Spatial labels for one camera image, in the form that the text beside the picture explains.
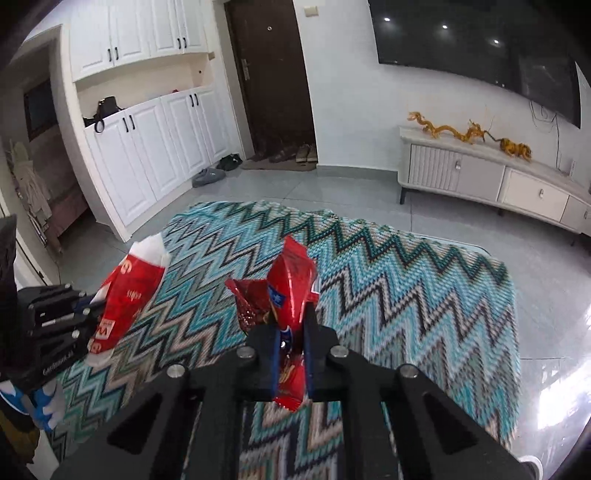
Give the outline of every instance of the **chevron patterned fabric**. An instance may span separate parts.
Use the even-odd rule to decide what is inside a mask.
[[[319,321],[371,362],[418,365],[501,443],[517,423],[515,292],[489,256],[334,213],[277,203],[212,202],[164,230],[172,255],[163,283],[110,363],[61,376],[67,411],[51,437],[71,455],[143,382],[172,363],[214,362],[244,339],[228,276],[264,278],[283,237],[307,245],[321,280]],[[340,405],[245,408],[241,478],[343,478]]]

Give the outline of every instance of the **red plastic wrapper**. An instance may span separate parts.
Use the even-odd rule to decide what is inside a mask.
[[[238,322],[248,333],[251,327],[275,317],[281,331],[280,377],[274,401],[296,411],[306,396],[306,372],[302,352],[301,323],[306,302],[317,305],[312,291],[316,264],[306,248],[286,237],[283,251],[273,262],[267,280],[226,280],[235,295]]]
[[[106,298],[106,304],[88,343],[88,365],[99,367],[108,361],[117,342],[158,289],[169,263],[170,254],[158,234],[134,243],[129,254],[109,274],[92,300]]]

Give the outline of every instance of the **television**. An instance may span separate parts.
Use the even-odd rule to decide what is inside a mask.
[[[527,0],[369,0],[369,7],[380,63],[491,83],[580,128],[576,64]]]
[[[45,130],[57,125],[49,79],[25,92],[24,102],[29,140],[33,140]]]

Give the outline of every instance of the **light switch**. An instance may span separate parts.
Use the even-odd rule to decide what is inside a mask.
[[[318,7],[304,7],[304,13],[307,17],[318,17]]]

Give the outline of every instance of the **dragon sculpture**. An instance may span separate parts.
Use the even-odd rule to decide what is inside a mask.
[[[473,138],[481,138],[482,141],[485,141],[485,134],[488,135],[493,139],[493,141],[497,142],[501,148],[501,150],[510,156],[517,156],[522,157],[527,161],[531,161],[531,148],[523,143],[516,144],[515,142],[511,141],[509,138],[500,138],[496,139],[491,135],[488,130],[483,130],[479,124],[474,123],[470,120],[470,127],[466,131],[465,134],[461,134],[455,128],[450,127],[449,125],[442,125],[440,127],[435,127],[429,120],[423,118],[420,112],[410,112],[408,114],[409,121],[417,121],[419,125],[423,125],[423,131],[425,133],[431,134],[433,138],[438,138],[439,134],[445,130],[452,133],[452,135],[466,143],[473,143]]]

